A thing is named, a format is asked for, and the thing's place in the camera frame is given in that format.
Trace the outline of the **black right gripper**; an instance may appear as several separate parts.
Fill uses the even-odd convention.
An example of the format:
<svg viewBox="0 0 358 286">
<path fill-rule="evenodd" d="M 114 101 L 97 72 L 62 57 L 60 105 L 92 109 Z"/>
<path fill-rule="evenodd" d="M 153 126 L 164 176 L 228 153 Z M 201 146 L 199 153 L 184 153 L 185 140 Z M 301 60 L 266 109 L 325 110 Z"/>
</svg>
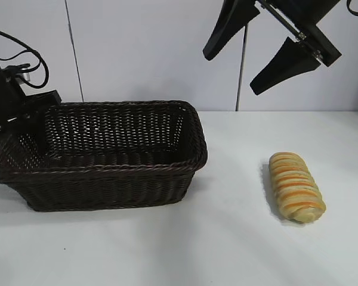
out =
<svg viewBox="0 0 358 286">
<path fill-rule="evenodd" d="M 271 61 L 254 77 L 250 87 L 260 95 L 280 82 L 299 74 L 312 72 L 320 66 L 331 66 L 341 53 L 318 28 L 338 1 L 260 1 L 274 18 L 286 27 L 299 42 L 286 38 Z M 260 11 L 252 0 L 224 0 L 215 27 L 203 55 L 214 59 L 228 41 L 245 27 Z"/>
</svg>

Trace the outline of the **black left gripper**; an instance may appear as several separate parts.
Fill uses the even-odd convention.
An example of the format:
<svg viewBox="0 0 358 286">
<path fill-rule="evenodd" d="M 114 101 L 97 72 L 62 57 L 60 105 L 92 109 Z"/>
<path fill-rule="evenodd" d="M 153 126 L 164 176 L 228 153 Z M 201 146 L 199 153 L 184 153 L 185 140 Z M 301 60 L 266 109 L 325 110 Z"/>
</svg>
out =
<svg viewBox="0 0 358 286">
<path fill-rule="evenodd" d="M 0 66 L 0 141 L 9 133 L 28 130 L 36 125 L 44 110 L 61 104 L 56 90 L 26 95 L 21 88 L 30 64 Z"/>
</svg>

